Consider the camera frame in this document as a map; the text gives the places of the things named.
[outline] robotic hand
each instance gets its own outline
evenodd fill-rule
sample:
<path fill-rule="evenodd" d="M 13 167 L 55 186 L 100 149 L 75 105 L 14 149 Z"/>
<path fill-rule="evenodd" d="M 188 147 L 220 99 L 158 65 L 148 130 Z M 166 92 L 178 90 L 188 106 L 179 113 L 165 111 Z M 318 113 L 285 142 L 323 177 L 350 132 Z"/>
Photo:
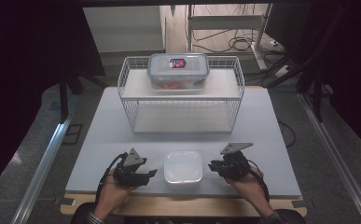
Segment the robotic hand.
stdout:
<path fill-rule="evenodd" d="M 262 175 L 258 175 L 251 169 L 249 160 L 242 154 L 241 150 L 252 146 L 253 143 L 229 143 L 220 154 L 224 155 L 222 161 L 211 161 L 212 164 L 208 164 L 209 168 L 213 172 L 224 178 L 232 180 L 240 180 L 247 174 L 256 178 L 261 185 L 265 193 L 265 199 L 270 201 L 270 194 L 268 193 L 268 187 L 265 184 Z"/>
<path fill-rule="evenodd" d="M 137 154 L 136 150 L 134 150 L 134 148 L 131 149 L 129 154 L 127 152 L 119 154 L 104 172 L 104 175 L 99 182 L 95 202 L 98 203 L 99 196 L 104 185 L 104 180 L 108 176 L 111 167 L 114 165 L 114 163 L 116 163 L 118 159 L 121 159 L 121 161 L 117 164 L 113 176 L 115 177 L 117 184 L 123 188 L 147 185 L 150 177 L 153 177 L 157 172 L 156 169 L 149 171 L 147 174 L 136 173 L 136 170 L 141 165 L 145 164 L 147 159 L 141 158 L 139 154 Z"/>

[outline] wire shelf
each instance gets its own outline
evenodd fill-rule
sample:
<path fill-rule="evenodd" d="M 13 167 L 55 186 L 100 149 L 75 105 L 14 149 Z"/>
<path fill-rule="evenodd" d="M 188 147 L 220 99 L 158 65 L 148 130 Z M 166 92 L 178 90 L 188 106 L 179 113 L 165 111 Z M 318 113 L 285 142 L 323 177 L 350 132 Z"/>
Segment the wire shelf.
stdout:
<path fill-rule="evenodd" d="M 118 94 L 135 133 L 231 133 L 244 80 L 235 56 L 208 57 L 202 91 L 156 91 L 146 69 L 149 57 L 125 59 Z"/>

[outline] clear plastic container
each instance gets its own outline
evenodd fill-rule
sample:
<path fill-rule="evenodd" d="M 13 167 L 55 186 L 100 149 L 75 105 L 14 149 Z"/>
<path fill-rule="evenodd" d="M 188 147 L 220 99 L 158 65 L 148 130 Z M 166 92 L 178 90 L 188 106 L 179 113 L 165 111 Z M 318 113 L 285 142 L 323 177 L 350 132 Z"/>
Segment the clear plastic container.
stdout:
<path fill-rule="evenodd" d="M 155 90 L 202 90 L 209 75 L 205 54 L 153 54 L 147 74 Z"/>
<path fill-rule="evenodd" d="M 175 151 L 163 163 L 165 180 L 174 189 L 194 189 L 202 179 L 201 155 L 197 151 Z"/>

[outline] human hand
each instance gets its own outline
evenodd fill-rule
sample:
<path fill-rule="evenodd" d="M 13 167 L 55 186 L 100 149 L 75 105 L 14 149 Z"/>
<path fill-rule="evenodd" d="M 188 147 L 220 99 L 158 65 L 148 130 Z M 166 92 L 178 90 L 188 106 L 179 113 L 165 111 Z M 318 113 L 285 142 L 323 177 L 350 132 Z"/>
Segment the human hand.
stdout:
<path fill-rule="evenodd" d="M 256 174 L 260 173 L 256 167 L 252 166 L 251 169 Z M 247 174 L 237 181 L 229 178 L 226 178 L 226 181 L 238 191 L 242 198 L 247 200 L 255 207 L 261 217 L 269 217 L 274 213 L 271 205 L 265 199 L 264 190 L 262 189 L 258 180 L 251 174 Z"/>
<path fill-rule="evenodd" d="M 113 173 L 114 170 L 111 170 L 106 177 L 98 204 L 93 211 L 93 214 L 101 220 L 106 220 L 110 213 L 118 208 L 134 189 L 137 189 L 137 187 L 125 189 L 119 186 Z"/>

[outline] sleeve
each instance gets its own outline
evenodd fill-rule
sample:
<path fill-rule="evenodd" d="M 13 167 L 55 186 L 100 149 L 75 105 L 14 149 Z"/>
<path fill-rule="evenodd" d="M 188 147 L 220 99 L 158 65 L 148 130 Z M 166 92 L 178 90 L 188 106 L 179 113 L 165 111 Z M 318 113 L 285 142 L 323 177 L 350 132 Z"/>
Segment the sleeve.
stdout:
<path fill-rule="evenodd" d="M 277 212 L 273 213 L 270 217 L 261 219 L 259 224 L 286 224 L 287 221 L 281 217 Z"/>
<path fill-rule="evenodd" d="M 100 220 L 98 217 L 96 217 L 92 212 L 89 212 L 87 214 L 87 218 L 85 221 L 85 224 L 106 224 L 105 221 Z"/>

